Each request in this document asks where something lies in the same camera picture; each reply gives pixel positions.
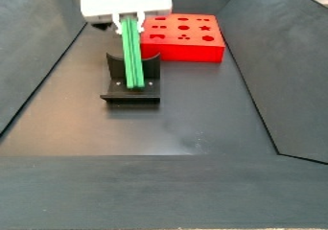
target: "bin floor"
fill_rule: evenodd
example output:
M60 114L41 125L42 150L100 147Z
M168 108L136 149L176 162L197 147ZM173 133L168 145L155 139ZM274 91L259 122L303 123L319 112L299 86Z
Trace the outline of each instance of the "bin floor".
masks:
M328 167L276 154L230 51L164 62L159 107L110 108L118 39L85 29L2 137L2 227L327 228Z

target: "red block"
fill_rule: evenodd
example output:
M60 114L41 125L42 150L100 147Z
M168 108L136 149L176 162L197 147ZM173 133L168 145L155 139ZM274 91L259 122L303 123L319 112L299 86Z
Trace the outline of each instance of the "red block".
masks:
M163 60L223 62L226 45L215 15L151 17L144 28L143 58L161 53Z

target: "circular hole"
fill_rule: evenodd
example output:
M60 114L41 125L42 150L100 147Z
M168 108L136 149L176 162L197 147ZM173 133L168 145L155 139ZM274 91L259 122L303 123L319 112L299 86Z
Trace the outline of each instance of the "circular hole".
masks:
M191 27L189 26L180 26L179 29L180 30L188 30Z
M215 40L215 37L211 36L211 35L207 35L207 36L203 37L203 40L211 42L211 41Z

